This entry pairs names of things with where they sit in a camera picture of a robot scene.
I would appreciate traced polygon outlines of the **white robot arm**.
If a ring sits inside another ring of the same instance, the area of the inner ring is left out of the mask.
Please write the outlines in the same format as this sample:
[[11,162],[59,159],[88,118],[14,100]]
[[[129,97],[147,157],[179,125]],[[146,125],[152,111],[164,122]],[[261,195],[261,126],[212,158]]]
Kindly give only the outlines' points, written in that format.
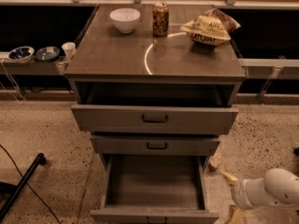
[[240,179],[221,173],[231,188],[229,218],[225,224],[240,224],[247,210],[261,206],[282,209],[299,208],[299,177],[285,169],[273,168],[263,177]]

